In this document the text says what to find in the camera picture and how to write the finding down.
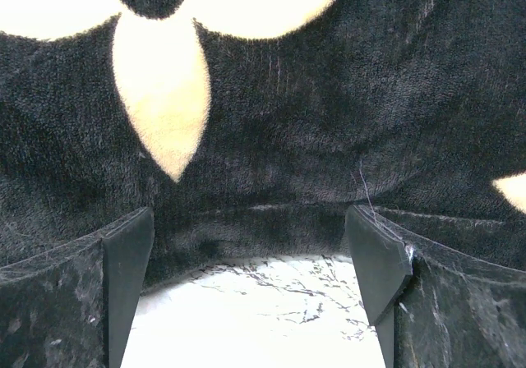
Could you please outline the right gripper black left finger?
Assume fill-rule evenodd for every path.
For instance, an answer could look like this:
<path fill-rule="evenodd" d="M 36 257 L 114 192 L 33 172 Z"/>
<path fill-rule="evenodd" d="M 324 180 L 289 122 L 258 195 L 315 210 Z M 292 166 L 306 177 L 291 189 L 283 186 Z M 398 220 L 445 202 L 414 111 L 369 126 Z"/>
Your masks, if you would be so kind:
<path fill-rule="evenodd" d="M 1 269 L 3 367 L 119 367 L 155 230 L 140 208 Z"/>

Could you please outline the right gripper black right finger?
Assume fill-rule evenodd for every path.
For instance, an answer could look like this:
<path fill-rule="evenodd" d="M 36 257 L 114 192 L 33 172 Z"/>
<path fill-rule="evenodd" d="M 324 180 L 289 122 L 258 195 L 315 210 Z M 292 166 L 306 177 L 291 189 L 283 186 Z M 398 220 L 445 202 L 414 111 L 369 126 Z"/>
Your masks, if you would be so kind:
<path fill-rule="evenodd" d="M 386 366 L 524 366 L 524 222 L 356 205 L 345 235 Z"/>

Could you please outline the black pillowcase with cream flowers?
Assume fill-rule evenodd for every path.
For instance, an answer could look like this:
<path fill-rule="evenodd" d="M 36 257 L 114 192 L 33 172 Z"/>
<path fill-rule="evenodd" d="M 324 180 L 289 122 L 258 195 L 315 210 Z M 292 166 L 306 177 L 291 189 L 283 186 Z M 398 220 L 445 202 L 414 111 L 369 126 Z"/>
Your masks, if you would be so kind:
<path fill-rule="evenodd" d="M 153 286 L 344 249 L 525 266 L 525 0 L 1 0 L 1 262 L 150 207 Z"/>

